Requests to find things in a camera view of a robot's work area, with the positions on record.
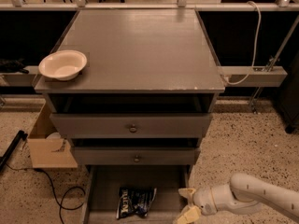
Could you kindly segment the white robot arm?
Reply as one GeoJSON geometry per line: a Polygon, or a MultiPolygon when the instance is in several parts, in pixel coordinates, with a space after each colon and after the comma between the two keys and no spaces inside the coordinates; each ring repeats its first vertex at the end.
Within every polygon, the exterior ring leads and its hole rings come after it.
{"type": "Polygon", "coordinates": [[[299,193],[263,182],[244,173],[233,174],[228,184],[194,189],[179,189],[188,204],[174,220],[174,224],[192,224],[200,216],[228,211],[236,215],[259,212],[261,204],[299,222],[299,193]]]}

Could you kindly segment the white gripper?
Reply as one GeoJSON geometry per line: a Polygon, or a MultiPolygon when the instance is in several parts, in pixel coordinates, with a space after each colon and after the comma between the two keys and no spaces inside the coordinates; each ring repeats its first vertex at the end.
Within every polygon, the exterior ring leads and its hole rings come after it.
{"type": "Polygon", "coordinates": [[[178,193],[181,197],[187,200],[188,205],[186,205],[181,213],[175,218],[173,224],[192,224],[200,218],[201,213],[204,216],[211,216],[218,212],[211,188],[202,188],[198,190],[194,188],[183,188],[179,189],[178,193]]]}

